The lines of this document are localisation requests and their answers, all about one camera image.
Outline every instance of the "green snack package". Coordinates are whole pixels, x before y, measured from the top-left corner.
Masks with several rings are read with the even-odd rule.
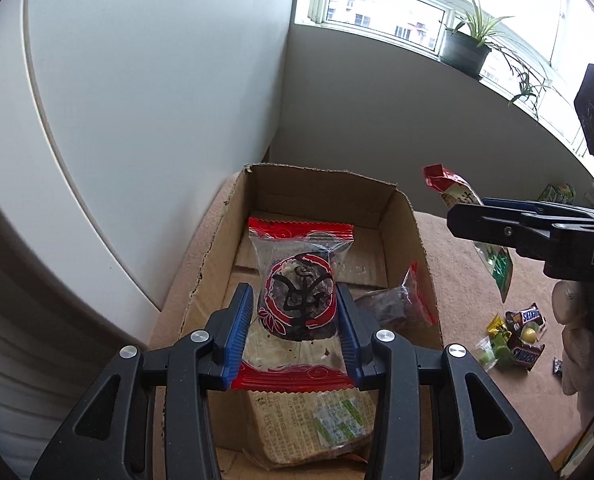
[[[570,186],[570,184],[559,184],[558,186],[548,184],[537,201],[569,205],[573,203],[574,195],[574,187]]]
[[[448,209],[457,203],[479,204],[481,199],[461,176],[446,170],[441,164],[424,167],[426,185],[441,193]],[[512,259],[506,247],[484,242],[473,242],[490,275],[494,278],[501,294],[502,303],[506,302],[510,281],[512,280]]]

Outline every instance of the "metal screw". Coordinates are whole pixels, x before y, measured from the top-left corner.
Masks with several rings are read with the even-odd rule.
[[[464,357],[466,355],[466,349],[458,344],[452,344],[448,347],[448,353],[453,357]]]
[[[384,341],[384,343],[389,343],[394,338],[395,338],[395,335],[390,330],[378,330],[377,331],[377,339],[379,339],[379,341]]]
[[[196,343],[203,343],[209,338],[208,332],[206,330],[195,330],[191,335],[191,341],[195,341]]]
[[[130,359],[137,355],[137,348],[133,345],[128,345],[119,351],[119,356],[123,359]]]

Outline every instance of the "plant pot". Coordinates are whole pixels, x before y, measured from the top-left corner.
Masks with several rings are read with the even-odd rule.
[[[490,47],[485,44],[477,46],[477,44],[478,41],[469,35],[448,28],[439,61],[479,81],[481,79],[479,72],[490,54]]]

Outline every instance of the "yellow candy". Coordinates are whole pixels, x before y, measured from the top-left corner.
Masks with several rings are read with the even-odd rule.
[[[486,331],[488,332],[488,335],[490,335],[491,337],[494,337],[497,334],[501,334],[506,342],[508,342],[510,336],[512,335],[510,331],[506,328],[506,323],[504,323],[504,320],[501,319],[501,316],[499,316],[499,314],[494,316],[494,319],[486,327]]]
[[[537,342],[537,333],[533,328],[525,326],[523,327],[521,338],[524,342],[534,345]]]

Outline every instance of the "snack package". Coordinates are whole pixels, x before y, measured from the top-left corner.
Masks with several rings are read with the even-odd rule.
[[[481,199],[472,187],[461,176],[446,170],[441,164],[424,167],[424,176],[426,186],[439,191],[448,208],[456,203],[482,205]],[[512,280],[512,259],[508,249],[483,242],[473,242],[473,244],[481,261],[497,284],[502,303],[505,303]]]
[[[248,220],[262,287],[232,388],[323,392],[352,388],[337,337],[335,276],[349,224]]]
[[[267,470],[329,460],[370,443],[375,423],[370,392],[247,394],[255,410],[245,454]]]
[[[490,371],[496,365],[497,358],[494,355],[489,336],[486,336],[475,345],[472,355],[486,372]]]
[[[574,196],[574,187],[570,186],[570,184],[559,184],[558,186],[548,184],[546,189],[539,195],[537,201],[570,205],[573,203]]]
[[[494,316],[486,327],[496,358],[494,364],[516,364],[531,370],[545,348],[545,345],[536,343],[546,327],[546,320],[535,303],[525,310],[509,310],[506,321],[499,314]]]
[[[525,310],[506,312],[506,325],[527,343],[538,341],[548,327],[546,319],[541,315],[536,303]]]
[[[564,375],[564,363],[561,359],[556,357],[552,358],[552,373],[555,374],[559,379]]]
[[[508,341],[508,348],[510,349],[510,354],[512,354],[512,362],[528,370],[532,370],[532,367],[543,353],[545,347],[546,345],[544,344],[533,345],[526,343],[517,334],[513,334]]]
[[[373,313],[379,326],[395,332],[404,326],[434,324],[435,319],[417,293],[417,267],[417,262],[411,264],[401,285],[364,294],[355,304]]]

